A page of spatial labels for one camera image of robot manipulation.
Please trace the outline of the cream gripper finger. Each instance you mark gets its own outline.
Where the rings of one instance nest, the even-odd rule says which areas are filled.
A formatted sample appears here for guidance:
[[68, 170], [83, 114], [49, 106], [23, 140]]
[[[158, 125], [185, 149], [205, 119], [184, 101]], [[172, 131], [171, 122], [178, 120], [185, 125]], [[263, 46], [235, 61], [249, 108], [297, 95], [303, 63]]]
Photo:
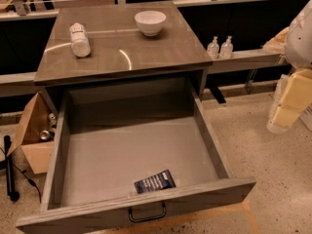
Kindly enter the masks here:
[[312, 70], [299, 69], [289, 76], [273, 122], [289, 128], [300, 114], [312, 103]]

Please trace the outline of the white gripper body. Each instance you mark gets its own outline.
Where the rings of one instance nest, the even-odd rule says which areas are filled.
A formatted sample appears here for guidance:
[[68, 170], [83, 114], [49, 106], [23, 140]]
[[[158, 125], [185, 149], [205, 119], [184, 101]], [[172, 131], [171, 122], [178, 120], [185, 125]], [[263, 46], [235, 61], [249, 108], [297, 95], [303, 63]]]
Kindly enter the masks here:
[[269, 111], [269, 117], [268, 117], [268, 122], [266, 124], [266, 128], [270, 133], [273, 134], [281, 134], [284, 133], [287, 129], [280, 127], [276, 125], [273, 122], [273, 116], [277, 111], [277, 108], [280, 104], [280, 100], [282, 98], [283, 92], [285, 91], [287, 84], [288, 84], [289, 76], [282, 74], [279, 81], [277, 82], [275, 93], [274, 93], [274, 101], [271, 105], [270, 111]]

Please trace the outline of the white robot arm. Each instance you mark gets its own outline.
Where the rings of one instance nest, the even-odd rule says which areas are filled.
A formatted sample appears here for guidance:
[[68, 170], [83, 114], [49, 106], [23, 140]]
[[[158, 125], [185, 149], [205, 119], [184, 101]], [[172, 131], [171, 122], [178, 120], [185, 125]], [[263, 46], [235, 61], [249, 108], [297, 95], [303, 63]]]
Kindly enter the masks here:
[[287, 131], [312, 103], [312, 0], [289, 26], [285, 58], [295, 72], [277, 83], [267, 122], [274, 134]]

